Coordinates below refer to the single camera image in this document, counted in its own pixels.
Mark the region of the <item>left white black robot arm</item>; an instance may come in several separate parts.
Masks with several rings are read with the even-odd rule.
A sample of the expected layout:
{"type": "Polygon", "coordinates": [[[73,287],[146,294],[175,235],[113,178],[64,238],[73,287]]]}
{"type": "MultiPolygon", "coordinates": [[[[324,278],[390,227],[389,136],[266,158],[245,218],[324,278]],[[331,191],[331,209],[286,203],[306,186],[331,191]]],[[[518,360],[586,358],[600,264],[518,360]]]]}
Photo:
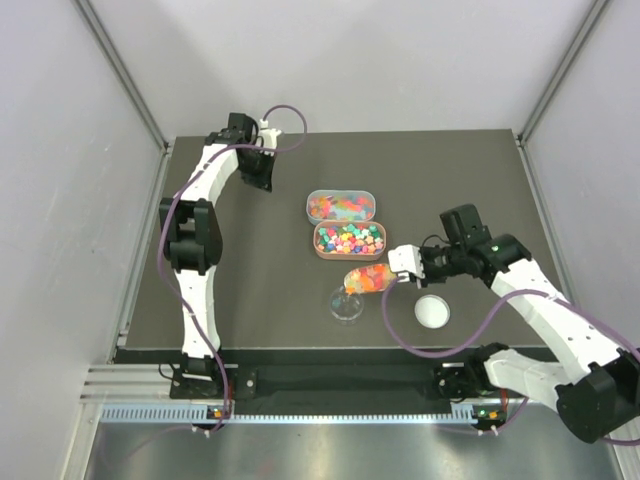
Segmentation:
{"type": "Polygon", "coordinates": [[[278,136],[266,119],[231,113],[227,126],[208,135],[187,184],[159,206],[159,267],[168,263],[177,281],[184,340],[174,369],[174,398],[226,397],[227,374],[216,361],[221,341],[216,329],[214,279],[223,252],[215,211],[226,182],[241,179],[270,192],[278,136]]]}

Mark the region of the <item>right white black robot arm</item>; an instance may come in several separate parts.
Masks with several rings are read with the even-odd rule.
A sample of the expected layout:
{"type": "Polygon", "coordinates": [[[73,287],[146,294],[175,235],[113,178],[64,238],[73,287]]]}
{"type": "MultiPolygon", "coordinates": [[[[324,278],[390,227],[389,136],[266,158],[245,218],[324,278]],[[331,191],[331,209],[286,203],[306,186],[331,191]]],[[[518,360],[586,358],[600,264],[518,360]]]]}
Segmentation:
{"type": "Polygon", "coordinates": [[[468,275],[498,298],[478,330],[510,305],[554,355],[534,360],[501,343],[475,348],[463,364],[463,391],[506,389],[559,415],[592,444],[639,416],[639,351],[611,327],[580,311],[547,279],[531,252],[510,234],[492,236],[472,204],[440,216],[441,245],[405,244],[387,254],[397,282],[419,288],[468,275]]]}

